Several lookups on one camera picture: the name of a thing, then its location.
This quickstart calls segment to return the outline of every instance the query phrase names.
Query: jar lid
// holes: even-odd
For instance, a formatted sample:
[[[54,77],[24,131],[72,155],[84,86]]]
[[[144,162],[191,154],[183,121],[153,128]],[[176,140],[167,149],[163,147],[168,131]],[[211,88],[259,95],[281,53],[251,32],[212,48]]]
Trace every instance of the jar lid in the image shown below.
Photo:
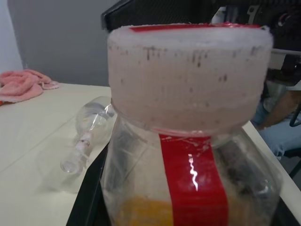
[[[108,39],[118,112],[153,129],[206,133],[247,122],[273,45],[253,25],[127,26]]]

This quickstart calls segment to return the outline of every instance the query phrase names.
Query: pink cloth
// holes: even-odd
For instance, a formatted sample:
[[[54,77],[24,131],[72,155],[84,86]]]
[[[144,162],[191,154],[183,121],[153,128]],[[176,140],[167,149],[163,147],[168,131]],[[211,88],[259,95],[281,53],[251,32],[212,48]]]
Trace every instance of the pink cloth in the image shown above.
[[[39,96],[43,90],[59,88],[57,81],[37,71],[25,69],[0,74],[0,101],[21,102]]]

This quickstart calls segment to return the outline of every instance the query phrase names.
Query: white table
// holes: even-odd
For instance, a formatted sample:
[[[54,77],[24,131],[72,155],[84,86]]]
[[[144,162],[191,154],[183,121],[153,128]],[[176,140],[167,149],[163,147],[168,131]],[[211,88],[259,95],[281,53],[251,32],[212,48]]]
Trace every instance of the white table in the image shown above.
[[[108,87],[62,84],[34,99],[0,107],[0,225],[63,226],[76,194],[55,192],[41,186],[37,158],[60,137],[72,137],[70,119],[87,102],[109,96]],[[255,128],[246,133],[284,178],[281,197],[301,222],[301,192],[274,157]]]

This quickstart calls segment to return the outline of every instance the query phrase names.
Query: orange food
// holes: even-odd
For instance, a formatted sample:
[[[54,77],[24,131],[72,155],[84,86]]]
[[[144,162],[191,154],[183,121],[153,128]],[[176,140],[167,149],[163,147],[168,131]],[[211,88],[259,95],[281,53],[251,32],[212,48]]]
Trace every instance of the orange food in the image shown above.
[[[116,217],[118,226],[173,226],[171,203],[134,197],[125,201]]]

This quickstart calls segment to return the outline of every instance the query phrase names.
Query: blue jeans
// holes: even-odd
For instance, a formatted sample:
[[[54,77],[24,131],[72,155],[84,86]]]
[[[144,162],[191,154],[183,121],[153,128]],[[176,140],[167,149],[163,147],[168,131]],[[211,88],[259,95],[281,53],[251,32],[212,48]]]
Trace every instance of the blue jeans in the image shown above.
[[[259,103],[256,109],[256,114],[251,120],[251,123],[258,127],[263,120],[268,116],[262,103]],[[258,131],[264,141],[267,143],[274,155],[280,160],[285,151],[301,148],[301,125],[290,127],[292,115],[286,117],[282,122]],[[296,122],[301,121],[301,113]]]

